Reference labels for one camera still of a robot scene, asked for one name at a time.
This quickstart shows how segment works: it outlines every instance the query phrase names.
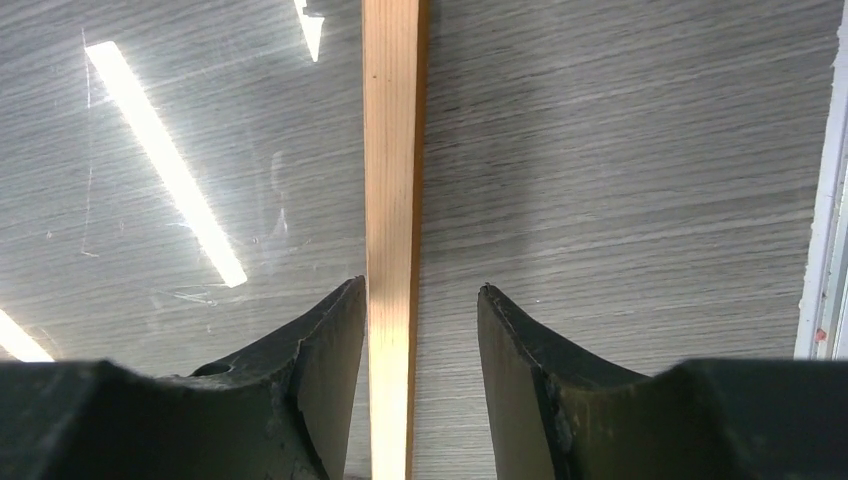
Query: wooden slat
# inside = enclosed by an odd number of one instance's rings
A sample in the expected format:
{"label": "wooden slat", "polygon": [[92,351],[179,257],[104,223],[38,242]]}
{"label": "wooden slat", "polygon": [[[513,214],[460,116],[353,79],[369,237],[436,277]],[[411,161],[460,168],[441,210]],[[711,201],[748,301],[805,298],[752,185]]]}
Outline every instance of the wooden slat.
{"label": "wooden slat", "polygon": [[363,0],[365,243],[374,480],[411,478],[427,2]]}

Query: gray striped surface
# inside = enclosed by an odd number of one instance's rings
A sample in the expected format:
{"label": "gray striped surface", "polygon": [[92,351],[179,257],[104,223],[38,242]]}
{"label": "gray striped surface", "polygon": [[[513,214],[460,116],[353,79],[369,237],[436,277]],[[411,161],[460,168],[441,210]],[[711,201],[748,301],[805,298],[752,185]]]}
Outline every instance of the gray striped surface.
{"label": "gray striped surface", "polygon": [[[0,308],[52,354],[185,374],[364,271],[358,2],[310,3],[314,64],[291,3],[30,3],[0,7]],[[495,476],[484,282],[644,373],[791,354],[841,7],[432,5],[416,478]],[[246,287],[197,287],[217,276],[86,73],[83,30],[147,87]]]}

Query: light wood strip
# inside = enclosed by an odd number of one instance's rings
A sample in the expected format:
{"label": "light wood strip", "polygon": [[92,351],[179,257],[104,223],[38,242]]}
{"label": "light wood strip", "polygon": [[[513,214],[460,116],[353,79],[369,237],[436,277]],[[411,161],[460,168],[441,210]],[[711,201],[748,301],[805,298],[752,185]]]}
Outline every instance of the light wood strip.
{"label": "light wood strip", "polygon": [[418,313],[427,2],[363,0],[371,470],[409,478]]}

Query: white window frame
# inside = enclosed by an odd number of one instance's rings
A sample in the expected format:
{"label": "white window frame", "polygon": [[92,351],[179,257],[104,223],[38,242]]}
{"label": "white window frame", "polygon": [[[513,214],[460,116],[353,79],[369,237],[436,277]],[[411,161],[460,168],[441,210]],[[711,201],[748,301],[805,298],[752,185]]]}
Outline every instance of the white window frame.
{"label": "white window frame", "polygon": [[837,32],[839,50],[833,62],[833,91],[795,339],[797,359],[848,359],[847,20],[848,3]]}

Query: hole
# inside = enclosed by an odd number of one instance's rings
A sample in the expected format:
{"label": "hole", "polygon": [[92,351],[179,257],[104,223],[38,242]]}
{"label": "hole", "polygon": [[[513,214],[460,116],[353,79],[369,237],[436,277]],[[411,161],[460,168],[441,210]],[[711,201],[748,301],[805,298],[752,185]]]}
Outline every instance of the hole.
{"label": "hole", "polygon": [[232,370],[232,365],[222,362],[212,362],[198,368],[191,374],[192,377],[208,377],[209,375],[220,375]]}

